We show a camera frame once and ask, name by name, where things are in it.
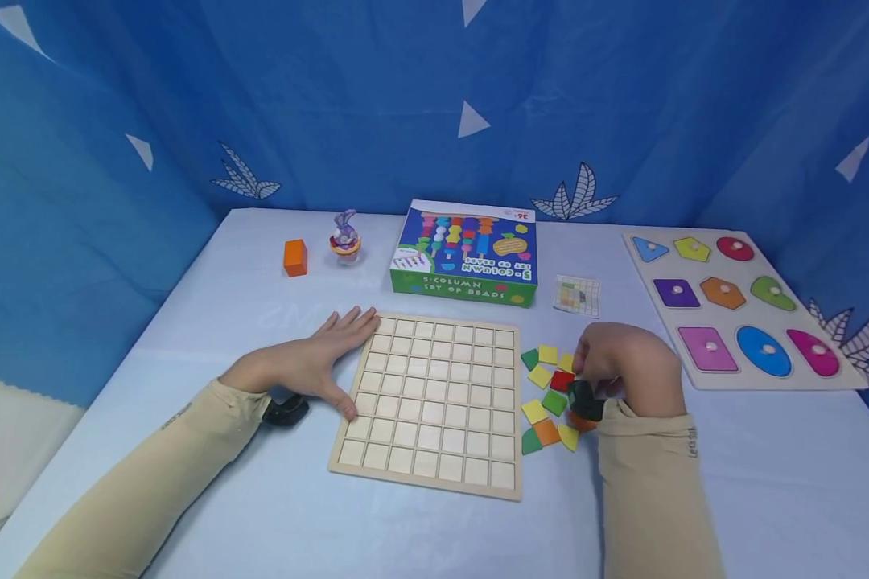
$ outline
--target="left hand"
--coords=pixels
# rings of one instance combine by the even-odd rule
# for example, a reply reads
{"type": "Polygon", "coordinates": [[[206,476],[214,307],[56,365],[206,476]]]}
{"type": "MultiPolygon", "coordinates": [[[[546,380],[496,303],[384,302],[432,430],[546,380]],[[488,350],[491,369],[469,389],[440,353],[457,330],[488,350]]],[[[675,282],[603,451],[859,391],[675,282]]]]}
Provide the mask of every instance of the left hand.
{"type": "Polygon", "coordinates": [[[332,379],[335,361],[362,345],[376,330],[380,318],[371,309],[360,315],[354,306],[344,317],[333,312],[311,337],[278,343],[243,355],[220,378],[231,388],[262,394],[280,384],[292,392],[318,396],[354,420],[354,400],[332,379]]]}

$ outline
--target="orange block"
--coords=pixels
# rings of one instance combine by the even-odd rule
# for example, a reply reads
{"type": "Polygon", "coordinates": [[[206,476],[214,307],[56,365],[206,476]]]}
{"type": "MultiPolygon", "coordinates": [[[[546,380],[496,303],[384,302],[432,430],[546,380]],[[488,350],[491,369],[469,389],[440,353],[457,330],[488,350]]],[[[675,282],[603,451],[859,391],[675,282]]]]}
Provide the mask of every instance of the orange block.
{"type": "Polygon", "coordinates": [[[302,239],[290,239],[283,246],[283,268],[290,277],[306,275],[308,252],[302,239]]]}

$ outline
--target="arm sleeve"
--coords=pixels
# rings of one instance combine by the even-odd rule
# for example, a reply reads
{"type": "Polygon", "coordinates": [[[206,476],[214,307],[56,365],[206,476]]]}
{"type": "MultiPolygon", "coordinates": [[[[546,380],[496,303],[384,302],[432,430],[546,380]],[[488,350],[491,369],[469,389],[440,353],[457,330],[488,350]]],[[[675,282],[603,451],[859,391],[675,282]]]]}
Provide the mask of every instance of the arm sleeve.
{"type": "Polygon", "coordinates": [[[64,513],[16,579],[140,577],[269,402],[213,380],[64,513]]]}
{"type": "Polygon", "coordinates": [[[692,416],[640,418],[621,400],[599,423],[606,579],[721,579],[692,416]]]}

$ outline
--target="pink oval puzzle piece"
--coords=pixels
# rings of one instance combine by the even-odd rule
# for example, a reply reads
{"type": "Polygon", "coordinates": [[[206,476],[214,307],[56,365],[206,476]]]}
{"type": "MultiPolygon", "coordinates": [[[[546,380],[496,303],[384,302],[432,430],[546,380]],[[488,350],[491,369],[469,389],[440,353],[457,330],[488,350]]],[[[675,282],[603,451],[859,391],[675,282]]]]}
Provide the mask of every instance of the pink oval puzzle piece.
{"type": "Polygon", "coordinates": [[[820,339],[801,330],[786,330],[786,334],[818,376],[830,378],[839,372],[837,355],[820,339]]]}

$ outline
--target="wooden shape puzzle board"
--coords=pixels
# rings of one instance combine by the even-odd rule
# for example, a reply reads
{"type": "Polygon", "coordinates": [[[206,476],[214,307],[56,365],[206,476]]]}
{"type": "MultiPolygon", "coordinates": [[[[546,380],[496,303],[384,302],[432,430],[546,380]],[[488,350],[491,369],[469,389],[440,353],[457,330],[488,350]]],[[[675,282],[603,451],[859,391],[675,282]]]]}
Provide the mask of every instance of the wooden shape puzzle board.
{"type": "Polygon", "coordinates": [[[518,329],[380,314],[332,473],[521,500],[518,329]]]}
{"type": "Polygon", "coordinates": [[[746,233],[632,228],[624,243],[699,390],[868,388],[746,233]]]}

